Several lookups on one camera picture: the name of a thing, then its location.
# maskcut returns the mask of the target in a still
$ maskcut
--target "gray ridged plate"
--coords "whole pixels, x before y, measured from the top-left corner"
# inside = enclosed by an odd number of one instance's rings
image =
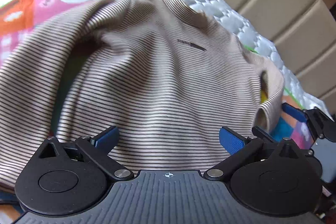
[[[197,171],[140,171],[117,182],[97,206],[74,216],[26,213],[16,224],[319,224],[311,213],[275,218],[255,213],[235,201],[221,182]]]

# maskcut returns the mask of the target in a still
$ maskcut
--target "striped shirt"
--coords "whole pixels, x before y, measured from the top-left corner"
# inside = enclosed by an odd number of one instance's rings
[[[283,75],[216,20],[182,0],[97,0],[38,26],[0,69],[3,187],[13,188],[48,136],[65,64],[83,41],[98,49],[64,101],[60,141],[116,125],[110,156],[129,169],[203,172],[229,156],[222,126],[248,136],[277,123]]]

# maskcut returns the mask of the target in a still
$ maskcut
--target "sleeve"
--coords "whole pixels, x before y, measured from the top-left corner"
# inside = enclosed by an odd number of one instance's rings
[[[241,45],[245,60],[260,77],[260,85],[267,93],[267,100],[260,104],[252,126],[271,132],[278,123],[285,80],[280,70],[268,58],[245,49]]]

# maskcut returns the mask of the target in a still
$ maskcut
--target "metal screw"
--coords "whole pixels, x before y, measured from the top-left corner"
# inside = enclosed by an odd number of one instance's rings
[[[125,178],[128,177],[130,174],[131,172],[126,169],[119,169],[116,172],[114,172],[114,175],[118,178]]]
[[[223,175],[223,171],[219,169],[210,169],[207,174],[212,178],[218,178]]]

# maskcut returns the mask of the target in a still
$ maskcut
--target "black circular mount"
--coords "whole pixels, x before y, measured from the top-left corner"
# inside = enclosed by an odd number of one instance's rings
[[[62,193],[74,188],[78,183],[75,173],[55,170],[44,174],[39,181],[40,187],[51,193]]]
[[[105,194],[107,180],[97,167],[67,157],[42,160],[43,164],[28,163],[15,185],[18,199],[30,211],[70,215],[92,206]]]
[[[313,210],[322,191],[319,177],[307,162],[280,156],[241,167],[230,186],[245,206],[281,217]]]

